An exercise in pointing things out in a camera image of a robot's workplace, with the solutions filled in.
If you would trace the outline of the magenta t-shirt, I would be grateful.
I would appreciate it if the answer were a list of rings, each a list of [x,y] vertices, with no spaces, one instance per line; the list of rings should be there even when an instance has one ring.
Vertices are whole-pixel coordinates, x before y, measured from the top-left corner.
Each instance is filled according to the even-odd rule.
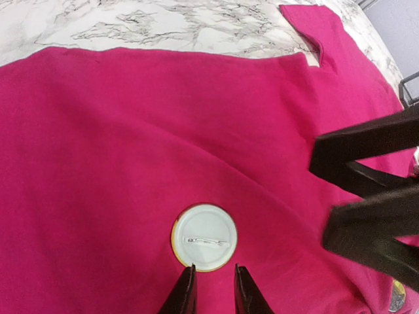
[[[327,252],[315,138],[401,110],[332,10],[278,15],[319,58],[45,48],[1,68],[1,312],[157,313],[183,265],[178,216],[236,224],[199,313],[233,313],[245,265],[275,313],[389,313],[393,279]]]

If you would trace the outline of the round silver blue brooch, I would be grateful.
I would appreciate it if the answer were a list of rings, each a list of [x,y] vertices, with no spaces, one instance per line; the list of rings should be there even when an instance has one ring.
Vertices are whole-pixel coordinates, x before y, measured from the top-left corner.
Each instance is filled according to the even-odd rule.
[[[390,300],[389,312],[397,313],[402,310],[407,299],[407,293],[402,283],[393,279],[392,282],[392,295]]]

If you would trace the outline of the gold brooch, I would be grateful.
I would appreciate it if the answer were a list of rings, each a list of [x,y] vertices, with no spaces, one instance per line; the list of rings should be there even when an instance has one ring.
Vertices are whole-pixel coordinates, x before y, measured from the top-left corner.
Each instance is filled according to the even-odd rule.
[[[172,251],[177,260],[199,272],[222,268],[233,257],[237,244],[235,222],[221,207],[210,203],[183,211],[171,232]]]

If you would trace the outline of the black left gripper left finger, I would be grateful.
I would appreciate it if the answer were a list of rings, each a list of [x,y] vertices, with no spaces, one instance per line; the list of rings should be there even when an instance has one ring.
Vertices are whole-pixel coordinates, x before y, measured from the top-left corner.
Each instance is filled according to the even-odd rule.
[[[196,313],[196,266],[186,267],[158,314]]]

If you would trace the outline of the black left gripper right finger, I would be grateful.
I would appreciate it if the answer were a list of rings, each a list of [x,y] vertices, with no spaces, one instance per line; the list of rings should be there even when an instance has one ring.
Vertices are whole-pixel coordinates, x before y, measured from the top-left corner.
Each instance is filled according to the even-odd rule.
[[[234,300],[237,314],[274,314],[245,266],[235,265]]]

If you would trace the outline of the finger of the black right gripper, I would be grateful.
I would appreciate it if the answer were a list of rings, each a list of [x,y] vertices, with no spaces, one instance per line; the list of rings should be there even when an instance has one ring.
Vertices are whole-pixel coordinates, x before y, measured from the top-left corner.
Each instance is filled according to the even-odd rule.
[[[411,186],[334,207],[321,244],[418,291],[418,246],[398,240],[417,235],[418,186]]]
[[[418,178],[399,177],[358,163],[418,146],[418,107],[316,138],[309,171],[356,196],[373,196],[416,186]]]

